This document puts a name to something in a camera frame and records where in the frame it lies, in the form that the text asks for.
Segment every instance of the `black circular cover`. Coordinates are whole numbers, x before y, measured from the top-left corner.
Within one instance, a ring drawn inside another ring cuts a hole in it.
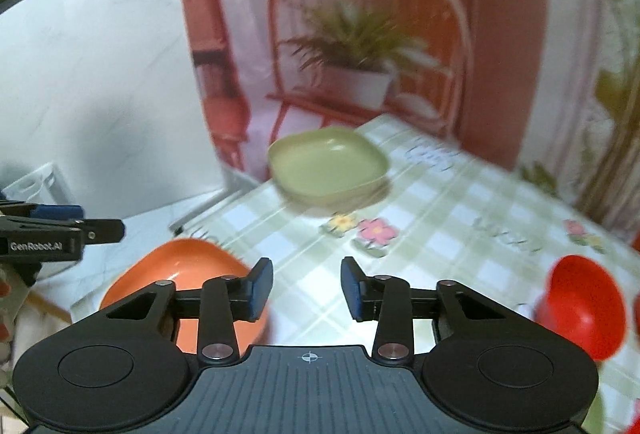
[[[184,354],[163,338],[71,344],[36,344],[15,367],[20,404],[58,430],[137,425],[170,406],[188,382]]]
[[[588,409],[598,388],[589,356],[562,338],[446,338],[427,355],[422,379],[448,414],[500,432],[566,424]]]

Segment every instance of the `white planter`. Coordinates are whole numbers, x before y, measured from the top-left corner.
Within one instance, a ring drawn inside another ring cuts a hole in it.
[[[388,73],[326,66],[318,93],[327,100],[375,111],[383,108],[391,80]]]

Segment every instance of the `silver screw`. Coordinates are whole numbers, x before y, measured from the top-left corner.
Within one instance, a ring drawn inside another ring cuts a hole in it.
[[[224,360],[234,354],[234,349],[226,344],[209,344],[202,348],[202,354],[211,360]]]
[[[409,355],[409,348],[394,342],[378,348],[378,354],[387,360],[400,360]]]

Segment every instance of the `pink flower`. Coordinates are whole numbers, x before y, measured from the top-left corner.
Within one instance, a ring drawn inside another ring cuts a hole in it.
[[[566,233],[570,236],[583,236],[587,233],[587,231],[580,223],[578,223],[578,221],[572,219],[565,219],[564,227],[566,229]]]
[[[386,223],[382,218],[362,220],[358,223],[358,236],[365,241],[386,247],[392,239],[398,237],[398,230]]]

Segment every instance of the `green and white tablecloth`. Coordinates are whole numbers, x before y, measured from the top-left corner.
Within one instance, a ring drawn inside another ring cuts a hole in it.
[[[354,322],[340,291],[346,255],[369,275],[388,273],[423,288],[455,279],[514,309],[536,302],[556,260],[583,254],[615,276],[630,309],[640,290],[640,257],[569,207],[392,117],[358,132],[392,166],[385,191],[354,215],[328,225],[331,215],[288,201],[268,182],[191,229],[250,266],[263,256],[273,260],[272,343],[372,344],[376,324]],[[376,218],[392,227],[381,243],[398,235],[386,247],[366,253],[357,228],[341,231],[363,222],[378,233],[384,223],[372,225]],[[416,321],[415,337],[417,352],[433,347],[428,321]],[[600,382],[605,430],[622,430],[640,398],[640,348],[631,327],[624,347],[602,366]]]

